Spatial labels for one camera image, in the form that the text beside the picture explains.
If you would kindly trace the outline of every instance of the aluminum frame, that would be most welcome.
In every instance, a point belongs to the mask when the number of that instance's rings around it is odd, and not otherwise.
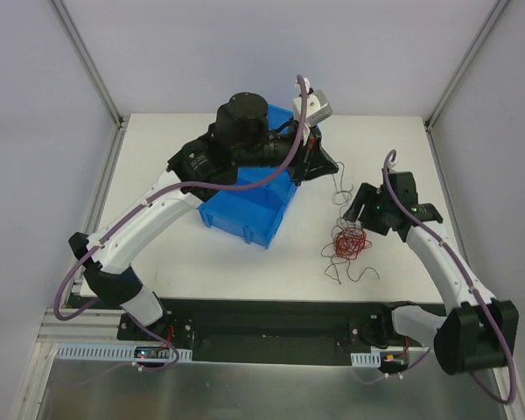
[[[512,1],[513,0],[498,0],[494,4],[490,13],[486,17],[485,22],[480,27],[479,32],[467,49],[465,56],[458,64],[457,69],[442,93],[436,107],[432,111],[431,117],[428,118],[428,121],[425,124],[432,150],[432,156],[434,157],[437,172],[442,183],[444,196],[450,209],[450,217],[455,229],[456,239],[463,254],[465,250],[459,234],[459,225],[456,223],[453,213],[451,193],[447,187],[445,175],[443,174],[443,169],[439,163],[439,157],[430,133],[433,125],[442,115],[445,105],[459,87],[459,83],[467,73],[470,65],[478,56],[478,53],[485,44],[488,36],[492,33],[494,27],[500,21]],[[89,232],[97,228],[97,224],[101,218],[102,209],[109,191],[110,181],[115,171],[118,153],[123,143],[128,119],[123,119],[118,112],[117,106],[95,66],[95,63],[64,2],[62,0],[49,0],[49,3],[59,18],[60,24],[66,32],[66,35],[69,38],[82,67],[86,71],[90,82],[100,96],[105,109],[108,111],[109,116],[117,128],[94,192],[93,204],[83,227],[85,232]],[[76,280],[74,287],[68,288],[70,291],[69,293],[77,292],[80,284],[81,280],[79,282]],[[54,355],[58,349],[58,343],[84,341],[110,344],[116,343],[118,342],[116,340],[116,331],[122,313],[122,311],[89,310],[82,314],[75,322],[68,321],[60,323],[54,318],[52,311],[47,311],[35,347],[31,354],[30,363],[24,377],[22,388],[13,407],[12,418],[34,420],[37,417],[40,404],[44,398],[46,382],[51,371]],[[508,392],[508,377],[506,369],[495,369],[494,375],[500,392],[506,394]],[[506,407],[507,418],[512,420],[525,419],[525,401],[522,395],[522,386],[520,384],[518,401],[512,407]]]

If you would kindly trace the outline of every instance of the red wire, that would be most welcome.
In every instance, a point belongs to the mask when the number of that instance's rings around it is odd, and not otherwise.
[[[334,237],[334,253],[347,260],[355,260],[361,251],[371,246],[371,241],[361,227],[344,227]]]
[[[167,342],[168,343],[171,343],[172,342],[172,338],[173,338],[173,334],[175,333],[175,329],[173,328],[173,325],[169,325],[169,330],[167,330],[168,332],[168,335],[167,335]],[[160,350],[163,350],[167,348],[166,345],[162,345],[159,347]]]

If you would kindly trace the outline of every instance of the metal panel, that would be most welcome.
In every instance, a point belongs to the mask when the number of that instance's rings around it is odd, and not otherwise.
[[[111,366],[56,360],[52,376],[76,383]],[[373,369],[350,367],[183,363],[153,374],[121,367],[85,387],[63,388],[50,381],[41,418],[505,418],[501,406],[489,402],[468,375],[447,376],[434,357],[402,381],[359,383],[377,375]]]

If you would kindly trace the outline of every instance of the tangled wire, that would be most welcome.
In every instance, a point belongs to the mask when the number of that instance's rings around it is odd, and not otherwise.
[[[357,278],[353,278],[350,275],[350,263],[358,258],[364,249],[371,248],[373,244],[367,238],[366,232],[361,228],[360,224],[357,222],[352,223],[351,221],[342,218],[342,214],[350,206],[354,186],[351,186],[350,189],[347,190],[344,189],[342,183],[346,167],[342,162],[337,162],[337,164],[341,166],[340,179],[337,183],[334,175],[332,176],[335,190],[332,195],[332,203],[339,206],[339,217],[331,230],[332,241],[327,243],[323,249],[321,249],[321,256],[329,258],[330,260],[330,264],[326,267],[324,272],[332,280],[339,282],[339,284],[342,284],[339,273],[339,266],[342,264],[346,264],[346,275],[355,283],[360,281],[361,277],[367,270],[372,270],[377,275],[377,278],[380,278],[377,270],[373,267],[366,267]]]

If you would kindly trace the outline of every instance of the black joint housing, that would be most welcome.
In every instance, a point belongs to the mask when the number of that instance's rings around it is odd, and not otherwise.
[[[360,338],[370,346],[387,348],[398,345],[403,336],[393,326],[393,311],[402,306],[417,305],[408,300],[383,304],[377,315],[361,327]]]
[[[514,352],[519,312],[510,301],[488,305],[511,353]],[[463,304],[453,309],[434,338],[437,361],[448,375],[501,368],[506,357],[480,306]]]
[[[81,259],[88,252],[88,236],[81,232],[73,234],[68,244],[74,256]],[[121,274],[105,273],[102,266],[88,258],[84,262],[84,277],[89,288],[107,305],[119,306],[131,300],[142,289],[142,283],[132,269],[128,267]]]
[[[401,204],[417,219],[443,222],[441,214],[432,204],[418,204],[417,185],[412,172],[391,172],[388,180]],[[360,186],[343,218],[351,222],[358,220],[362,228],[380,235],[386,235],[393,229],[403,242],[406,242],[414,225],[392,199],[385,185],[375,188],[366,183]]]
[[[170,331],[172,323],[172,315],[166,313],[156,322],[149,324],[148,330],[163,339],[168,339],[168,332]],[[116,339],[121,341],[156,341],[156,339],[139,328],[138,325],[136,325],[129,317],[128,313],[121,315],[118,331],[116,333]]]

